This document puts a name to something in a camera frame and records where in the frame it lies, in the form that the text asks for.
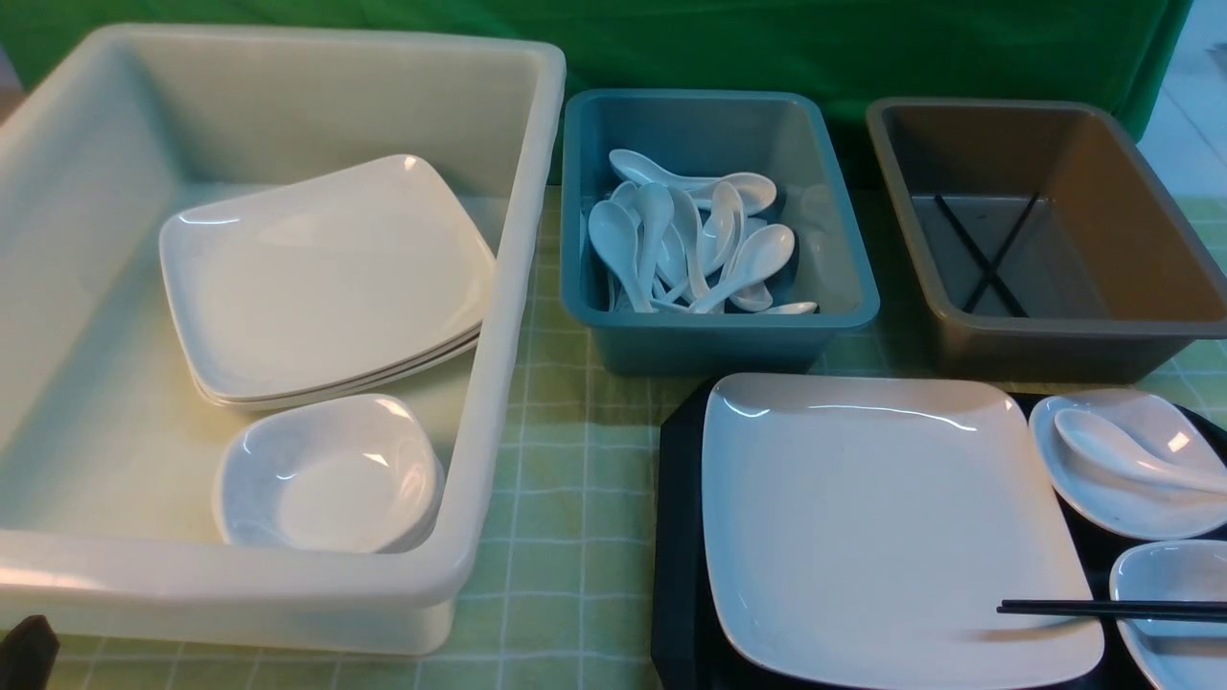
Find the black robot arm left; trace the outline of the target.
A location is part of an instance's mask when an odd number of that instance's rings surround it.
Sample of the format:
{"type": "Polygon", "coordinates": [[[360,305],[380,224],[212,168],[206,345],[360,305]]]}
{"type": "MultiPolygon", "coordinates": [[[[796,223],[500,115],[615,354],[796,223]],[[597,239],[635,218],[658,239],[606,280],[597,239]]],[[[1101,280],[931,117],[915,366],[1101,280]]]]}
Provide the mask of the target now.
{"type": "Polygon", "coordinates": [[[44,615],[25,618],[1,642],[1,689],[47,689],[60,641],[44,615]]]}

